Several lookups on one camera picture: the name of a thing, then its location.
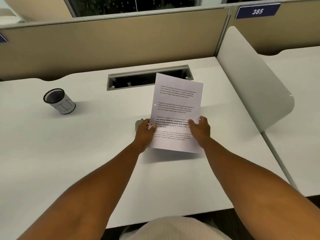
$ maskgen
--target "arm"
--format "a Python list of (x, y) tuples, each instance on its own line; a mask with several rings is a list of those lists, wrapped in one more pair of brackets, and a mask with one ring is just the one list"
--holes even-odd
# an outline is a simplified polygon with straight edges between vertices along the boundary
[(320, 239), (320, 210), (282, 178), (210, 138), (205, 117), (189, 120), (193, 137), (239, 218), (256, 240)]
[(148, 130), (148, 123), (139, 125), (134, 141), (115, 158), (67, 189), (18, 240), (100, 240), (139, 154), (152, 141), (157, 126)]

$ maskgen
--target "white divider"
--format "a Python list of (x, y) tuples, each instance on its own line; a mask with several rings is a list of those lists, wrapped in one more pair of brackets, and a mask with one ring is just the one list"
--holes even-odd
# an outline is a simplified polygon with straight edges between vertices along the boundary
[(236, 27), (228, 28), (217, 60), (260, 132), (293, 110), (290, 91)]

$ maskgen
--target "dark floor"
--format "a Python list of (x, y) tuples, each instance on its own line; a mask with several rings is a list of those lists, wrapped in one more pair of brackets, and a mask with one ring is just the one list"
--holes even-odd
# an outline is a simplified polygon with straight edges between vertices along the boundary
[[(317, 207), (320, 208), (320, 195), (308, 197)], [(214, 212), (192, 215), (198, 220), (210, 217), (213, 219), (219, 230), (228, 235), (232, 240), (254, 240), (245, 226), (240, 221), (234, 209), (219, 210)], [(101, 240), (118, 240), (125, 226), (106, 229)]]

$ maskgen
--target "printed document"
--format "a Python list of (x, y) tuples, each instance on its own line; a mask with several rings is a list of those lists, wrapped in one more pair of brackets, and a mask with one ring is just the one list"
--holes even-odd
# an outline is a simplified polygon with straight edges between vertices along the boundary
[(199, 153), (188, 119), (197, 124), (203, 83), (157, 73), (149, 128), (156, 124), (150, 148)]

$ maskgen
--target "number sign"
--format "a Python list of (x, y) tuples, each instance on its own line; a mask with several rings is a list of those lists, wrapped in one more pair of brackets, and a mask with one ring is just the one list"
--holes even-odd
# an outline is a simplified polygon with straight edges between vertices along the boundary
[(0, 34), (0, 43), (7, 43), (7, 42), (8, 41), (6, 40), (6, 38)]
[(273, 16), (278, 11), (280, 5), (281, 3), (270, 3), (257, 6), (242, 6), (239, 7), (235, 19)]

